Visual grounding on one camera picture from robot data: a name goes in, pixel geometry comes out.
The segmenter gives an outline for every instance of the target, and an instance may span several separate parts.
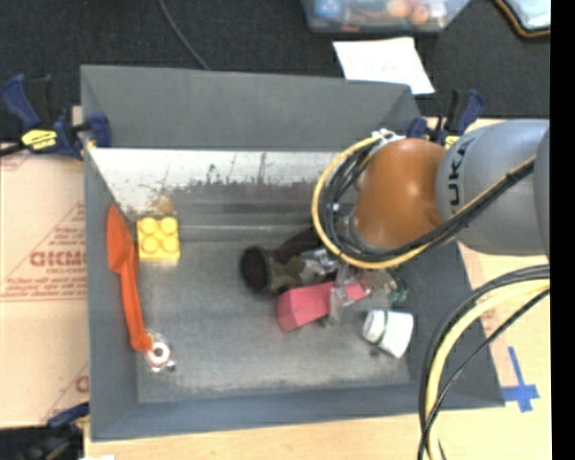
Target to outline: white ring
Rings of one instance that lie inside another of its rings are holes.
[[[153,366],[162,366],[171,359],[171,348],[163,342],[155,341],[153,347],[147,351],[147,359]]]

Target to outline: yellow cable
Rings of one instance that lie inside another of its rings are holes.
[[[514,291],[500,290],[499,293],[493,294],[487,300],[477,304],[474,308],[465,313],[458,321],[456,321],[450,328],[442,343],[439,345],[437,353],[432,360],[432,365],[430,366],[430,372],[428,374],[428,380],[426,383],[426,394],[425,394],[425,418],[427,419],[434,404],[437,400],[437,395],[439,392],[439,383],[441,381],[441,374],[443,373],[443,368],[445,361],[449,355],[449,352],[453,349],[454,344],[460,338],[462,333],[477,320],[483,313],[496,307],[498,304],[514,299],[519,296],[524,296],[525,294],[539,294],[542,291],[549,289],[549,283],[542,285],[541,281],[537,282],[524,282],[518,285],[523,286],[528,284],[529,288],[518,288]],[[439,449],[439,442],[437,440],[437,435],[434,427],[429,431],[428,441],[427,441],[428,457],[430,460],[436,460],[438,458],[443,458],[441,451]]]
[[[364,149],[365,147],[368,147],[369,145],[377,142],[378,140],[379,140],[379,137],[371,136],[370,138],[366,138],[364,140],[361,140],[361,141],[351,145],[349,148],[347,148],[344,151],[342,151],[341,153],[339,153],[332,160],[332,162],[328,165],[328,167],[319,176],[319,179],[317,180],[317,184],[315,185],[315,189],[313,190],[313,196],[312,196],[312,200],[311,200],[311,216],[312,216],[312,220],[313,220],[313,226],[315,227],[315,231],[317,232],[317,235],[320,238],[320,240],[324,243],[324,245],[326,245],[326,247],[331,252],[333,252],[335,254],[335,256],[338,256],[340,259],[342,259],[343,261],[345,261],[346,263],[348,263],[350,265],[353,265],[355,267],[361,267],[364,269],[386,269],[388,267],[394,267],[397,265],[401,265],[402,263],[404,263],[404,262],[414,258],[418,254],[424,252],[432,243],[436,242],[436,241],[427,242],[425,244],[420,245],[419,247],[415,247],[413,250],[410,250],[409,252],[405,252],[404,254],[401,254],[400,256],[397,256],[397,257],[394,257],[391,259],[387,259],[385,261],[369,262],[369,261],[363,261],[361,259],[357,259],[357,258],[348,256],[347,254],[344,254],[341,251],[341,249],[339,247],[337,247],[333,243],[333,241],[331,241],[330,238],[326,235],[326,232],[324,231],[322,224],[321,224],[321,221],[319,219],[319,197],[321,195],[322,189],[324,188],[324,185],[326,184],[326,181],[330,177],[330,174],[333,172],[333,170],[340,163],[345,161],[350,155],[352,155],[353,153],[355,153],[358,150],[361,150],[361,149]],[[535,156],[533,155],[528,160],[526,160],[522,164],[518,165],[515,169],[511,170],[509,172],[509,174],[514,173],[518,169],[522,168],[524,165],[528,164],[529,162],[532,162],[534,159],[535,159]],[[466,203],[454,215],[457,216],[457,215],[461,214],[463,211],[469,209],[481,197],[486,195],[490,190],[494,189],[502,181],[504,181],[504,177],[498,179],[492,186],[490,186],[488,189],[486,189],[485,191],[483,191],[482,193],[480,193],[479,195],[474,197],[471,201]]]

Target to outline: blue tape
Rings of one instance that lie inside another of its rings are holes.
[[[535,385],[524,383],[524,377],[519,369],[518,356],[512,346],[509,346],[509,356],[516,371],[517,385],[501,387],[500,393],[505,402],[516,401],[519,406],[519,412],[530,412],[533,410],[531,401],[540,397],[539,392]]]

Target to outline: gray bin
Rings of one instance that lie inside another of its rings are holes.
[[[408,89],[136,67],[83,67],[81,82],[83,114],[102,110],[115,135],[114,148],[85,156],[92,440],[417,411],[428,341],[470,289],[454,243],[401,269],[410,287],[403,306],[416,316],[403,359],[380,354],[361,336],[366,310],[383,302],[350,307],[338,327],[313,323],[283,333],[275,302],[253,296],[238,272],[246,246],[273,247],[309,225],[312,184],[337,151],[380,125],[408,126],[417,115]],[[200,101],[196,91],[213,104],[188,108]],[[311,94],[328,108],[310,107],[303,97]],[[281,110],[273,123],[274,108]],[[162,127],[151,130],[157,117]],[[227,123],[229,139],[220,128]],[[173,373],[154,375],[129,348],[105,221],[117,203],[133,232],[160,192],[172,198],[182,253],[175,265],[140,264],[146,323],[168,338],[177,363]],[[449,369],[482,337],[473,326]],[[492,361],[481,356],[448,406],[499,404]]]

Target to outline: yellow lego brick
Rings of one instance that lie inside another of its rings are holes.
[[[176,262],[181,257],[179,224],[173,217],[145,217],[136,221],[141,263]]]

